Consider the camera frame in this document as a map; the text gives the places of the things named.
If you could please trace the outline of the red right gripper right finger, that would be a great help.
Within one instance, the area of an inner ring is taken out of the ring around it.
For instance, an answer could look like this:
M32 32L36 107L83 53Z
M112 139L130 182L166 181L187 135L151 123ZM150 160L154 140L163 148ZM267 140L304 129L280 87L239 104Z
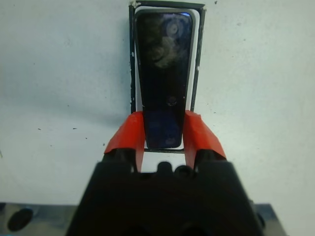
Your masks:
M201 115L188 110L185 111L183 141L186 165L192 169L203 161L226 160L217 136L205 124Z

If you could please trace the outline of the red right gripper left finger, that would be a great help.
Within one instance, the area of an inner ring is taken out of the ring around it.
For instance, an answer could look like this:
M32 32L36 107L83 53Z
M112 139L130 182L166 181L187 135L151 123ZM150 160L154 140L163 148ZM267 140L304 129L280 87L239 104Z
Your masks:
M104 162L129 163L135 172L142 168L145 144L142 112L130 114L110 139L103 156Z

